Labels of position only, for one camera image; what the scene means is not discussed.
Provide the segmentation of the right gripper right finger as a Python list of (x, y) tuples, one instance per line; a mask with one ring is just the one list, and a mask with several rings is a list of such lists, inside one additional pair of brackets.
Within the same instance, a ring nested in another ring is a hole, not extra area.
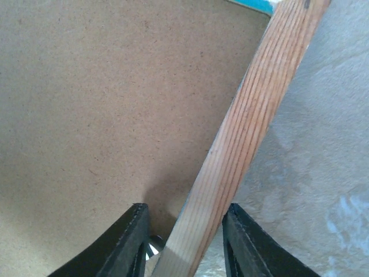
[(318, 276), (282, 248), (239, 204), (230, 205), (222, 225), (227, 276)]

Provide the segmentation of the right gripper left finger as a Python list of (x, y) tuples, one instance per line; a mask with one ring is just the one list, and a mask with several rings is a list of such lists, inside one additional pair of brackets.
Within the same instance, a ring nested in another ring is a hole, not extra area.
[(135, 203), (95, 242), (50, 276), (144, 276), (148, 239), (148, 205)]

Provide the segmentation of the brown cardboard backing board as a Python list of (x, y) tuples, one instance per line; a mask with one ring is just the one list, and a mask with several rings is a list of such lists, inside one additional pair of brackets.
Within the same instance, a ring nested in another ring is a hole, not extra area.
[(132, 204), (167, 238), (268, 24), (227, 1), (1, 2), (1, 275)]

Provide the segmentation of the wooden teal picture frame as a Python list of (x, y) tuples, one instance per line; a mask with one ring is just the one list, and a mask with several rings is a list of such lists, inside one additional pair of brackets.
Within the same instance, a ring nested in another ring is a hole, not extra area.
[(153, 276), (196, 273), (329, 4), (276, 3)]

